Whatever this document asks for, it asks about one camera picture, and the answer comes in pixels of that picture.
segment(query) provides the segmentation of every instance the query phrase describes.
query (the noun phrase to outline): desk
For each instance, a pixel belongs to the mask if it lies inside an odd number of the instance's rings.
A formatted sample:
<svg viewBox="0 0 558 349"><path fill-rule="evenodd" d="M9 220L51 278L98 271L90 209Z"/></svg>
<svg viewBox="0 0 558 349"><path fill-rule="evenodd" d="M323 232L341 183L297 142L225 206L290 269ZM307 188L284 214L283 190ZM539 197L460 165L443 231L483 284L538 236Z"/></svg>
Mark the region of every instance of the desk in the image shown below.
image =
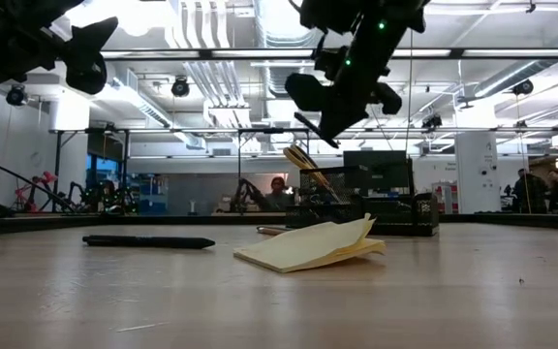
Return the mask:
<svg viewBox="0 0 558 349"><path fill-rule="evenodd" d="M217 245L95 248L87 234ZM0 348L558 348L558 231L442 225L386 238L386 256L292 274L233 258L265 238L240 226L0 236Z"/></svg>

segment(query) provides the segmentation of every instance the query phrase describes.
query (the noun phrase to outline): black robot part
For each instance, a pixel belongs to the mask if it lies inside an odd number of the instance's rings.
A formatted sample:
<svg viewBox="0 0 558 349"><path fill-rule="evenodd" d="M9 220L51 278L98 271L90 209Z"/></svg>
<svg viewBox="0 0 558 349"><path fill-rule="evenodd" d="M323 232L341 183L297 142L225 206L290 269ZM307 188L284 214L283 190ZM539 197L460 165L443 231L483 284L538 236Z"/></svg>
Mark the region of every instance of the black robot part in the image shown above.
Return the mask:
<svg viewBox="0 0 558 349"><path fill-rule="evenodd" d="M177 77L171 87L171 94L175 97L186 97L191 91L186 77Z"/></svg>
<svg viewBox="0 0 558 349"><path fill-rule="evenodd" d="M323 86L303 74L292 74L286 81L288 94L302 111L322 113L317 128L307 124L321 139L336 146L331 142L334 137L368 117L368 104L382 103L385 114L400 111L401 97L378 79L388 75L387 64L406 31L425 31L423 6L428 2L304 0L300 8L294 6L308 28L354 34L349 47L323 49L322 38L314 50L315 69L324 71L333 85Z"/></svg>
<svg viewBox="0 0 558 349"><path fill-rule="evenodd" d="M117 28L112 17L84 28L73 27L65 42L49 27L82 0L0 0L0 83L27 80L26 73L67 66L66 82L88 94L100 92L107 82L107 68L100 51Z"/></svg>

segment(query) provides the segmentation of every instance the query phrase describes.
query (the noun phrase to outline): black pen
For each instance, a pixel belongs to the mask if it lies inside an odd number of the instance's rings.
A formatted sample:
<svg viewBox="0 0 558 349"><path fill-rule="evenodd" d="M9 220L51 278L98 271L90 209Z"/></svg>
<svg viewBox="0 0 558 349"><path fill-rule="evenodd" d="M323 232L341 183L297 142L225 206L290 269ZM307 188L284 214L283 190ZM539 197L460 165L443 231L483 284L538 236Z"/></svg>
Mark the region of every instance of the black pen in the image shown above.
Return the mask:
<svg viewBox="0 0 558 349"><path fill-rule="evenodd" d="M203 249L214 246L215 242L207 238L161 238L161 237L122 237L89 236L83 237L89 246L103 247L158 247Z"/></svg>

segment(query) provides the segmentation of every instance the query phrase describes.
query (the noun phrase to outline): white pillar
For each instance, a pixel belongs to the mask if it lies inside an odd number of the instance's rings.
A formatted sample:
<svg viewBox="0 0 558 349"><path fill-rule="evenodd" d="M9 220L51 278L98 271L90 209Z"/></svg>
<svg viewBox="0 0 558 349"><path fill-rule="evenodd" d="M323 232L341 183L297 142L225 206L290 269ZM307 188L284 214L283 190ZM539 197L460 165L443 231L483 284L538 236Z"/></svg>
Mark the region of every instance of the white pillar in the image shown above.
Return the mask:
<svg viewBox="0 0 558 349"><path fill-rule="evenodd" d="M51 129L53 130L84 130L89 127L89 102L69 92L64 94L57 102L50 106ZM72 134L65 134L62 142ZM58 191L68 193L71 182L85 186L85 159L87 156L87 135L78 133L74 135L61 149L59 163Z"/></svg>
<svg viewBox="0 0 558 349"><path fill-rule="evenodd" d="M494 127L494 107L476 105L455 115L458 127ZM455 136L460 213L501 209L496 133L467 132Z"/></svg>

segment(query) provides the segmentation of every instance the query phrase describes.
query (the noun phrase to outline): person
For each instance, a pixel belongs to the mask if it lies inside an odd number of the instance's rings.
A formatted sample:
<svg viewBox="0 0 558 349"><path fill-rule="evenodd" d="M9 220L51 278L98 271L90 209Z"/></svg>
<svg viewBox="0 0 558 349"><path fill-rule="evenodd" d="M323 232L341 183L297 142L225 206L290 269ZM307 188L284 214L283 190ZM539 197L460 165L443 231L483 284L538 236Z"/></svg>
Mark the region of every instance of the person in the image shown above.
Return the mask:
<svg viewBox="0 0 558 349"><path fill-rule="evenodd" d="M548 196L550 200L548 210L552 213L558 213L558 170L551 170L548 173L548 178L552 181L550 195Z"/></svg>
<svg viewBox="0 0 558 349"><path fill-rule="evenodd" d="M518 198L519 213L547 213L545 181L524 169L518 170L518 176L513 194Z"/></svg>
<svg viewBox="0 0 558 349"><path fill-rule="evenodd" d="M272 192L265 196L270 209L272 211L282 212L286 210L286 206L293 204L293 197L284 192L286 189L286 180L283 177L276 176L270 182Z"/></svg>

